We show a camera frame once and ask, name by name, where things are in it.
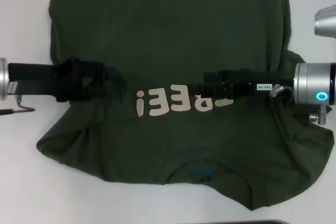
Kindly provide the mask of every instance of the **white label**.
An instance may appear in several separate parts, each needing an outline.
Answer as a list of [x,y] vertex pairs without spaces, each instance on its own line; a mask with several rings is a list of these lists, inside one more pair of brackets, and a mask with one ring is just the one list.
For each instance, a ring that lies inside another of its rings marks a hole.
[[11,81],[8,85],[8,94],[15,94],[17,88],[17,82]]
[[273,84],[257,84],[257,90],[271,91]]

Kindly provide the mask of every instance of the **blue led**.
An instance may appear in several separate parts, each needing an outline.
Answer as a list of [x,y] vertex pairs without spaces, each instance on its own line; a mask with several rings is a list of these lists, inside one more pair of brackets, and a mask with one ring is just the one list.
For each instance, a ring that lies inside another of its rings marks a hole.
[[325,92],[320,92],[316,95],[317,100],[319,101],[325,101],[328,99],[328,94]]

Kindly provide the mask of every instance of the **white surface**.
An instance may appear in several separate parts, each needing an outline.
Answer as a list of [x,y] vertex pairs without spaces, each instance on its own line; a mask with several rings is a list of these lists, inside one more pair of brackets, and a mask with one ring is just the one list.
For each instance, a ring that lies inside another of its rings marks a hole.
[[[313,31],[317,10],[336,0],[290,0],[291,48],[308,62],[336,61],[336,41]],[[0,57],[10,62],[49,63],[49,0],[0,0]],[[14,99],[0,103],[12,108]],[[282,204],[249,211],[211,188],[106,183],[62,166],[35,144],[68,105],[51,97],[24,97],[35,113],[0,117],[0,223],[160,224],[281,219],[290,224],[329,224],[336,206],[336,153],[321,178]],[[328,117],[336,125],[336,113]]]

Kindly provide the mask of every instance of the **dark green t-shirt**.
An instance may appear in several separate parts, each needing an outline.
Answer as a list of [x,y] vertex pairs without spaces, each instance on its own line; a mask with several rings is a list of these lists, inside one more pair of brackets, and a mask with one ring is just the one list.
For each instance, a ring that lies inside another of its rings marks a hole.
[[103,61],[126,88],[72,102],[37,143],[46,156],[110,182],[213,187],[249,209],[311,186],[333,133],[280,100],[202,99],[203,72],[292,75],[288,0],[51,0],[51,58]]

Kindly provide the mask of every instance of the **label sticker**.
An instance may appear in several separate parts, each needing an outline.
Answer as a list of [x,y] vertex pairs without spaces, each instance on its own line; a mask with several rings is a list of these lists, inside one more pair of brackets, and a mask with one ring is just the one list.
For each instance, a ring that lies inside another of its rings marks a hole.
[[17,88],[17,82],[11,81],[8,85],[8,94],[15,94]]
[[273,89],[273,84],[257,84],[257,90],[271,91],[272,89]]

